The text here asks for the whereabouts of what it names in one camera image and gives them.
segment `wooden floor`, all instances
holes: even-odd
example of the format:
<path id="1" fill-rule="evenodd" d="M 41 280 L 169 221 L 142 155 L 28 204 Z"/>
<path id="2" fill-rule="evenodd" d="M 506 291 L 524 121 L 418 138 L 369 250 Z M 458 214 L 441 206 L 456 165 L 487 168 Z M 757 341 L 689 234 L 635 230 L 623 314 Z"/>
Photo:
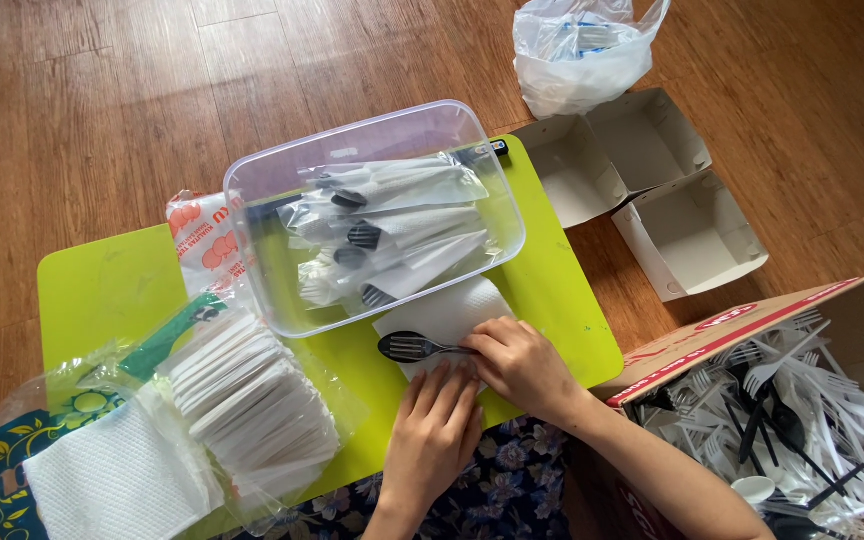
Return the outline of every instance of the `wooden floor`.
<path id="1" fill-rule="evenodd" d="M 162 223 L 234 160 L 356 120 L 452 98 L 493 135 L 530 122 L 520 3 L 0 0 L 0 401 L 42 369 L 49 253 Z M 621 348 L 864 275 L 864 2 L 676 0 L 653 50 L 636 88 L 692 119 L 772 258 L 662 304 L 607 217 L 570 229 Z"/>

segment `hand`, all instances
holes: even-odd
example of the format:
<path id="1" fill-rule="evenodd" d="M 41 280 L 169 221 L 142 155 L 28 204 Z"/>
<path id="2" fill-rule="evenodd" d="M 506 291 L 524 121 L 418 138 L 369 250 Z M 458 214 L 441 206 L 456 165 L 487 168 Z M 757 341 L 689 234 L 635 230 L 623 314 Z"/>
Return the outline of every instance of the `hand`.
<path id="1" fill-rule="evenodd" d="M 475 406 L 479 379 L 464 361 L 447 378 L 449 369 L 444 360 L 431 374 L 420 371 L 412 379 L 391 430 L 376 514 L 395 514 L 409 529 L 408 538 L 482 438 L 482 407 Z M 386 529 L 384 538 L 393 537 L 389 533 Z"/>
<path id="2" fill-rule="evenodd" d="M 479 377 L 498 395 L 560 428 L 568 429 L 573 423 L 570 416 L 592 396 L 572 376 L 552 342 L 525 321 L 486 321 L 459 344 L 480 353 L 472 361 Z"/>

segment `floral skirt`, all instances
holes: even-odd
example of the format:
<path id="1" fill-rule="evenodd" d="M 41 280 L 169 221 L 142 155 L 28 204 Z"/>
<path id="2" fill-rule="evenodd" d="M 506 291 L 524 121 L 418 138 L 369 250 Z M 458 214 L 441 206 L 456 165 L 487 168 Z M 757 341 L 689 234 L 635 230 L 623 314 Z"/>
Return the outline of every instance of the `floral skirt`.
<path id="1" fill-rule="evenodd" d="M 528 415 L 485 431 L 472 460 L 432 505 L 421 540 L 570 539 L 562 512 L 569 436 Z M 358 538 L 376 511 L 382 472 L 285 512 L 266 540 Z M 214 540 L 249 540 L 233 530 Z"/>

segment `lime green cutting board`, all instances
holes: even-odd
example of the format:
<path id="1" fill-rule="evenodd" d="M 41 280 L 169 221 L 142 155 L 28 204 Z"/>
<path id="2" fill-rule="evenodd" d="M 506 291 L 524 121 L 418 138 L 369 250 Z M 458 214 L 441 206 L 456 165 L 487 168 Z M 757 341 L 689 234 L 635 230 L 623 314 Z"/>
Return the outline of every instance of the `lime green cutting board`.
<path id="1" fill-rule="evenodd" d="M 526 240 L 518 256 L 485 276 L 519 318 L 555 343 L 583 386 L 605 383 L 622 371 L 616 339 L 522 142 L 511 135 L 501 139 L 509 154 L 499 161 L 525 221 Z M 38 298 L 46 370 L 112 338 L 133 342 L 144 337 L 187 301 L 169 226 L 48 255 L 38 265 Z M 306 492 L 308 498 L 382 469 L 406 379 L 397 364 L 378 353 L 374 320 L 302 340 L 369 409 L 366 421 Z M 522 414 L 491 389 L 479 396 L 479 403 L 489 427 Z M 220 510 L 190 529 L 187 537 L 207 538 L 235 525 L 228 512 Z"/>

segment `clear plastic container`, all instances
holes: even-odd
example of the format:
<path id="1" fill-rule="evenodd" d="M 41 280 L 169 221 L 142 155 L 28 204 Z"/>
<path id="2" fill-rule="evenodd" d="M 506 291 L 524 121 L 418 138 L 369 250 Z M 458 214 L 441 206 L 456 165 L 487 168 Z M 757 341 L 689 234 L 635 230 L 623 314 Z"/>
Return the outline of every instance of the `clear plastic container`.
<path id="1" fill-rule="evenodd" d="M 349 316 L 341 306 L 307 309 L 299 297 L 297 265 L 310 259 L 305 251 L 288 249 L 288 232 L 278 208 L 301 197 L 310 186 L 300 169 L 314 166 L 409 160 L 439 152 L 475 152 L 487 156 L 473 167 L 488 191 L 476 202 L 489 235 L 502 252 L 495 260 L 462 276 L 371 311 Z M 308 338 L 386 312 L 508 262 L 522 250 L 525 225 L 509 183 L 475 113 L 458 101 L 438 101 L 321 132 L 254 153 L 236 161 L 225 173 L 225 198 L 231 210 L 240 249 L 248 262 L 246 275 L 272 329 L 286 338 Z"/>

